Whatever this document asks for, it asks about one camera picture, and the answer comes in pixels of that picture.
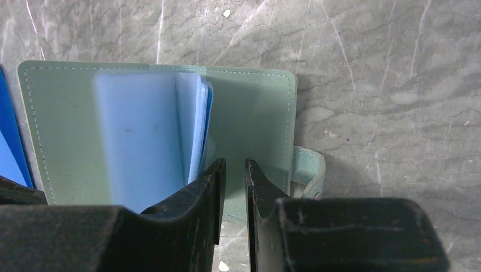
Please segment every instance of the card holder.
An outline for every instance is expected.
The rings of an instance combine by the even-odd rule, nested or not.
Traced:
[[[226,159],[226,218],[246,221],[246,158],[256,160],[266,176],[289,193],[293,173],[299,168],[292,165],[297,96],[292,73],[232,67],[25,61],[19,65],[18,75],[40,170],[40,176],[34,179],[44,185],[49,204],[114,203],[94,81],[99,72],[132,71],[198,73],[212,84],[214,99],[204,163]],[[321,158],[318,154],[314,164]],[[317,183],[322,175],[318,169],[309,170]]]

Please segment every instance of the blue folder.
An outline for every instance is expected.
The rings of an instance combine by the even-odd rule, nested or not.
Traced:
[[[141,212],[199,175],[212,107],[196,73],[99,73],[95,96],[114,203]]]
[[[33,188],[7,83],[0,69],[0,175]]]

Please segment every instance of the notebook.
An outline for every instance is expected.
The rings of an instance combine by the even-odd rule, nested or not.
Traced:
[[[98,73],[94,93],[113,202],[140,213],[197,178],[213,101],[196,73]]]
[[[0,69],[0,176],[33,188],[7,83]]]
[[[25,61],[18,66],[29,126],[25,134],[33,142],[35,183],[45,188],[49,205],[115,203],[94,90],[96,78],[105,72],[198,73],[212,84],[215,99],[203,164],[209,166],[216,158],[226,160],[224,218],[246,222],[246,158],[256,160],[269,180],[289,192],[295,170],[292,157],[297,82],[288,71]]]

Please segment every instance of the white vein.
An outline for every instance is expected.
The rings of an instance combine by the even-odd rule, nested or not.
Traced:
[[[9,13],[10,13],[10,15],[13,17],[13,16],[14,16],[14,13],[12,12],[12,8],[10,7],[10,4],[9,4],[8,1],[7,1],[7,7],[9,8]]]
[[[205,8],[204,16],[202,17],[202,28],[200,29],[200,46],[197,48],[196,64],[199,64],[200,50],[202,49],[202,45],[204,44],[205,22],[206,21],[207,21],[207,7]]]
[[[449,253],[449,251],[451,250],[451,248],[453,248],[453,245],[454,245],[454,241],[451,242],[451,244],[449,245],[448,249],[446,250],[446,253]]]
[[[331,21],[332,26],[334,27],[334,31],[336,32],[336,36],[337,36],[337,40],[339,40],[339,44],[341,45],[341,50],[343,51],[344,60],[346,61],[347,68],[349,69],[349,74],[351,75],[352,88],[353,88],[354,92],[356,92],[356,83],[354,82],[354,76],[352,74],[352,68],[351,68],[351,65],[349,64],[349,61],[347,60],[347,56],[345,54],[344,46],[343,46],[343,43],[341,41],[341,37],[339,36],[339,32],[337,31],[336,24],[334,23],[334,20],[331,17],[329,17],[329,14],[327,13],[327,10],[326,10],[326,7],[324,5],[323,0],[321,0],[320,4],[322,6],[322,9],[324,9],[324,12],[326,13],[327,19],[329,21]]]
[[[42,13],[42,27],[44,28],[44,37],[46,40],[48,40],[48,38],[50,37],[50,33],[47,32],[47,27],[45,27],[45,17],[44,17],[44,14]]]
[[[240,235],[244,230],[245,230],[245,228],[242,228],[235,236],[230,237],[231,240],[229,240],[225,245],[220,245],[220,243],[219,243],[219,247],[218,247],[218,249],[219,249],[219,259],[222,257],[222,249],[223,249],[224,247],[228,247],[234,240],[237,240],[237,239],[239,238],[239,235]]]
[[[381,197],[383,197],[382,195],[382,183],[381,183],[381,170],[379,168],[379,156],[377,154],[377,151],[376,153],[374,154],[374,158],[376,159],[376,166],[377,166],[377,182],[379,183],[379,185],[381,186],[380,188],[380,191],[381,191]]]
[[[157,60],[155,61],[156,64],[159,64],[159,57],[161,55],[161,35],[162,35],[162,24],[164,22],[164,0],[162,0],[162,11],[161,17],[159,18],[159,41],[157,42]]]
[[[77,14],[78,12],[77,2],[75,2],[74,11],[75,11],[75,14]],[[78,58],[77,34],[78,34],[78,28],[74,27],[74,44],[72,46],[72,51],[73,51],[73,54],[75,55],[75,58]]]
[[[7,43],[7,32],[9,30],[10,24],[12,23],[12,20],[13,20],[13,17],[8,19],[3,28],[3,40],[2,40],[2,46],[0,47],[0,61],[3,60],[3,49],[5,48],[5,44]]]
[[[243,38],[245,36],[247,36],[247,26],[248,24],[254,19],[257,17],[257,15],[264,10],[264,7],[266,6],[266,2],[267,0],[264,0],[262,1],[262,3],[259,5],[259,7],[256,8],[256,10],[254,12],[251,13],[251,15],[249,15],[249,17],[247,17],[247,19],[244,21],[244,23],[242,23],[242,25],[239,27],[239,29],[232,35],[232,38],[230,39],[229,41],[229,44],[227,45],[227,47],[225,49],[223,49],[220,53],[219,53],[219,56],[216,58],[216,60],[212,63],[213,65],[215,65],[222,57],[223,55],[225,54],[225,52],[227,52],[227,50],[229,50],[230,48],[232,48],[233,46],[237,45],[241,40],[243,40]]]
[[[239,235],[241,235],[241,233],[245,230],[245,228],[241,229],[236,235],[232,236],[232,237],[229,237],[229,236],[221,236],[221,238],[230,238],[229,241],[227,241],[227,243],[225,243],[224,245],[219,245],[219,248],[225,248],[225,247],[228,247],[230,244],[232,244],[232,242],[234,242],[235,240],[239,239],[239,238],[243,238]]]
[[[414,74],[414,62],[416,60],[416,52],[419,50],[419,37],[421,37],[421,33],[423,31],[424,18],[426,17],[426,14],[428,13],[429,7],[431,6],[432,2],[433,2],[433,0],[428,0],[428,2],[426,3],[426,7],[424,8],[423,14],[421,15],[421,20],[419,21],[419,28],[417,30],[416,44],[414,45],[414,52],[412,52],[411,77]]]
[[[398,0],[394,0],[393,7],[391,8],[391,14],[389,15],[389,28],[387,30],[387,35],[389,38],[391,38],[391,42],[389,43],[389,49],[387,50],[386,68],[384,69],[384,76],[382,77],[380,93],[382,93],[382,91],[384,90],[384,83],[386,82],[387,70],[389,69],[389,63],[391,62],[391,59],[389,59],[389,57],[391,56],[391,49],[393,48],[393,40],[394,40],[391,37],[391,25],[393,22],[394,8],[396,7],[397,2]]]
[[[448,138],[450,131],[451,131],[451,122],[449,122],[448,132],[446,132],[446,135],[444,135],[444,141],[446,141],[446,139]]]
[[[35,27],[35,23],[33,22],[33,16],[32,16],[32,13],[30,12],[30,7],[28,5],[28,0],[25,0],[25,3],[27,4],[28,15],[30,16],[30,20],[32,21],[33,31],[35,32],[37,39],[39,39],[39,34],[37,33],[37,28]],[[42,54],[42,57],[45,60],[44,49],[40,45],[40,41],[39,41],[39,47],[40,47],[40,53]]]
[[[120,4],[119,15],[120,15],[119,60],[120,62],[122,62],[122,30],[124,29],[124,25],[122,23],[122,4]]]
[[[262,45],[259,47],[259,56],[257,58],[257,68],[259,68],[260,61],[262,60],[262,54],[264,54],[264,46],[265,46],[265,43],[263,41]]]
[[[309,15],[309,8],[310,7],[311,7],[311,0],[309,0],[307,2],[306,16],[304,17],[304,30],[302,30],[301,47],[299,48],[299,54],[297,55],[296,72],[295,73],[297,73],[297,69],[299,69],[299,61],[301,60],[302,47],[304,46],[304,35],[306,34],[306,21],[307,21],[307,16]]]
[[[94,19],[92,18],[92,0],[90,0],[90,30],[92,35],[90,36],[90,58],[94,60]]]

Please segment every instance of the blue notebook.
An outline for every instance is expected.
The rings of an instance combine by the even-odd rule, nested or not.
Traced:
[[[33,188],[7,83],[0,69],[0,176]]]
[[[197,178],[213,101],[195,73],[95,77],[105,162],[116,204],[141,212]]]

